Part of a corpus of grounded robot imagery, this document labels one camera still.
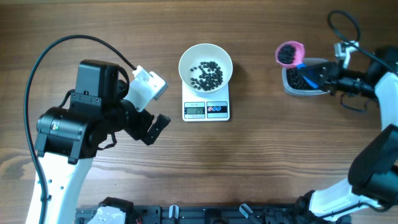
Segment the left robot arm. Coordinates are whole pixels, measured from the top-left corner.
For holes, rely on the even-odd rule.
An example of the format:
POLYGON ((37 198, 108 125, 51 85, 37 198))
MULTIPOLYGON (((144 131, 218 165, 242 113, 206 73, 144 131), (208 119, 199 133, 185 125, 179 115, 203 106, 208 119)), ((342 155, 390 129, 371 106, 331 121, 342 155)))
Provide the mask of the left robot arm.
POLYGON ((72 223, 77 200, 96 153, 108 137, 125 131, 136 141, 153 144, 170 118, 154 116, 145 107, 157 100, 167 83, 141 66, 133 81, 120 80, 125 69, 115 63, 83 60, 75 88, 67 95, 69 108, 48 109, 37 121, 35 148, 44 173, 37 180, 27 223, 72 223))

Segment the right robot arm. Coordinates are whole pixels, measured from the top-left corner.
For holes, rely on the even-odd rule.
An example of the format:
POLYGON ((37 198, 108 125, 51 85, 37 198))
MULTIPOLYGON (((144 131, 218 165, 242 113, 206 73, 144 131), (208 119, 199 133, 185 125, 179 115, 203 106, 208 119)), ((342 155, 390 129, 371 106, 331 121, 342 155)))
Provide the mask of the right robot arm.
POLYGON ((397 47, 371 54, 366 73, 327 62, 303 67, 298 74, 332 93, 341 91, 376 100, 381 133, 354 159, 347 178, 297 199, 292 223, 345 223, 364 208, 385 212, 397 205, 397 47))

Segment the pink scoop blue handle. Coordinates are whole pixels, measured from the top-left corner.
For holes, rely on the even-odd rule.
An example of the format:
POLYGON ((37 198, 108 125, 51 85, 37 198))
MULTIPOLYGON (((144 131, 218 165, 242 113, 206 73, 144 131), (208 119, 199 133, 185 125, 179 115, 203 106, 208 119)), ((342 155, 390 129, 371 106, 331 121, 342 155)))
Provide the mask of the pink scoop blue handle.
POLYGON ((275 52, 276 62, 283 68, 296 68, 303 62, 305 56, 304 45, 297 41, 282 43, 275 52))

